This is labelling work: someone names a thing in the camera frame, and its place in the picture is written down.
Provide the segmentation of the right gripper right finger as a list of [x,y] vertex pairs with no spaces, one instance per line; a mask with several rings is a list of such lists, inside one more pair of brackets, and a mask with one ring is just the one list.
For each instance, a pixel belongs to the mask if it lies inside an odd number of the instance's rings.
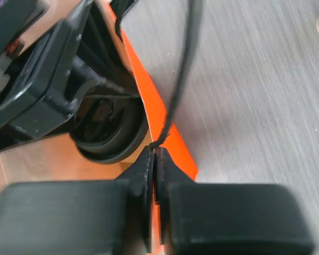
[[272,183],[197,183],[165,148],[156,200],[168,254],[312,254],[315,241],[293,193]]

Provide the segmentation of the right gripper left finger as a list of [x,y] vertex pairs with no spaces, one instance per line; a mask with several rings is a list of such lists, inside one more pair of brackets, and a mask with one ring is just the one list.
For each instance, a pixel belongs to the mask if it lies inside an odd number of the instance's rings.
[[151,248],[154,153],[120,176],[22,182],[0,195],[0,254],[134,254]]

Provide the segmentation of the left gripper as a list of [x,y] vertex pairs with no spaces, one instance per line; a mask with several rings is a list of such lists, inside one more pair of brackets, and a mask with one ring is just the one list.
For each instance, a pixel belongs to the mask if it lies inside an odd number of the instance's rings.
[[0,141],[46,136],[105,81],[103,22],[97,1],[0,2]]

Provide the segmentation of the orange paper gift bag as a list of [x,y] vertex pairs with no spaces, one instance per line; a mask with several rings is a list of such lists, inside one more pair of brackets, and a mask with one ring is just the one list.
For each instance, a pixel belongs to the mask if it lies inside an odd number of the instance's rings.
[[183,82],[188,74],[188,67],[191,63],[192,56],[196,49],[196,34],[198,32],[198,22],[201,18],[201,5],[199,3],[190,2],[188,4],[188,16],[186,24],[188,32],[185,37],[183,47],[183,62],[180,66],[178,84],[174,89],[173,99],[169,107],[165,107],[158,92],[155,90],[154,83],[150,79],[149,74],[143,67],[140,59],[132,48],[127,37],[123,38],[126,45],[127,55],[131,62],[131,68],[134,72],[134,80],[132,85],[128,85],[121,81],[121,77],[117,72],[114,63],[111,61],[103,39],[103,45],[106,48],[105,56],[105,81],[98,82],[84,97],[89,95],[105,95],[105,96],[132,96],[140,97],[144,105],[145,114],[148,123],[148,132],[151,133],[153,142],[147,145],[154,153],[154,166],[152,177],[152,203],[151,203],[151,223],[152,223],[152,204],[156,200],[156,155],[158,148],[165,148],[174,163],[186,173],[193,181],[197,174],[197,167],[193,162],[185,144],[178,133],[176,126],[173,124],[173,115],[177,107],[178,101],[182,94]]

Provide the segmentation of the black plastic cup lid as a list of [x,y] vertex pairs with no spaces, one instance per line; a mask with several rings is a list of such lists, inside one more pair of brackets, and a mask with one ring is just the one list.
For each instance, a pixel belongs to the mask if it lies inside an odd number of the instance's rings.
[[148,131],[140,97],[89,95],[69,122],[69,134],[88,160],[115,164],[141,145]]

